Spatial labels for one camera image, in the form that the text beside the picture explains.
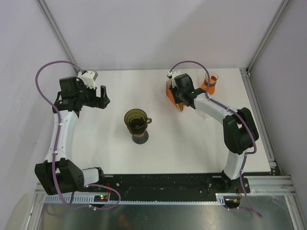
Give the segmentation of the glass beaker with orange contents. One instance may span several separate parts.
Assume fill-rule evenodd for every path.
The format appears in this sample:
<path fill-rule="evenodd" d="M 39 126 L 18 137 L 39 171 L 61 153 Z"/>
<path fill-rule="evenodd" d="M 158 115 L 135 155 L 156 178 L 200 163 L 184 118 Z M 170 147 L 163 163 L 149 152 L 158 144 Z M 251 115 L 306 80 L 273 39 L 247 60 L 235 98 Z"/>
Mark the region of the glass beaker with orange contents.
<path fill-rule="evenodd" d="M 208 91 L 209 95 L 213 95 L 215 92 L 215 86 L 218 80 L 218 75 L 215 72 L 209 71 L 209 75 L 205 74 L 205 79 L 201 85 L 201 88 Z"/>

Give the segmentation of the olive green plastic dripper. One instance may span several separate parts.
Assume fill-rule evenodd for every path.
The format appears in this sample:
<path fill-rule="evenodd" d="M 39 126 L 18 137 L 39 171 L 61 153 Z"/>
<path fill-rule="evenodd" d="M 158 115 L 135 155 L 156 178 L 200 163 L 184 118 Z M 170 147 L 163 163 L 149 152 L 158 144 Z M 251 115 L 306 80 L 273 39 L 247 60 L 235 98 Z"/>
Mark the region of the olive green plastic dripper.
<path fill-rule="evenodd" d="M 142 109 L 131 109 L 124 116 L 124 123 L 133 135 L 144 133 L 151 122 L 152 119 Z"/>

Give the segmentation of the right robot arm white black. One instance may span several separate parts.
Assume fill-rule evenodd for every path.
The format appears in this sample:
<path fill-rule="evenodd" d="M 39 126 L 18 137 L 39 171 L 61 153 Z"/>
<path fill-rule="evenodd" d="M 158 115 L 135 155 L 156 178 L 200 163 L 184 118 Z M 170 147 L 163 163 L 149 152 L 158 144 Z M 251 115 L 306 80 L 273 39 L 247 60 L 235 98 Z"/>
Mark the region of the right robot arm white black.
<path fill-rule="evenodd" d="M 176 104 L 204 112 L 222 125 L 228 156 L 221 173 L 221 186 L 226 192 L 233 192 L 242 180 L 247 155 L 257 151 L 259 133 L 251 111 L 245 107 L 235 109 L 226 106 L 213 99 L 204 89 L 195 89 L 191 77 L 186 73 L 169 72 L 167 77 Z"/>

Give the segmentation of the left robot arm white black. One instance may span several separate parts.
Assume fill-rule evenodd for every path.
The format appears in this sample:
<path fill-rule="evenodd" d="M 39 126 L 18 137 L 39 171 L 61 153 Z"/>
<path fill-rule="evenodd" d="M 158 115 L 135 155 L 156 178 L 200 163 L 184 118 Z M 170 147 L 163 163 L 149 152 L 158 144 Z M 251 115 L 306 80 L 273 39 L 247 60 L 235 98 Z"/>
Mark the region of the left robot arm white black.
<path fill-rule="evenodd" d="M 72 161 L 73 136 L 82 107 L 105 109 L 110 103 L 105 86 L 100 87 L 101 95 L 96 95 L 97 76 L 89 71 L 59 80 L 51 143 L 44 162 L 35 165 L 35 174 L 48 195 L 82 191 L 86 185 L 99 192 L 106 186 L 100 167 L 80 169 Z"/>

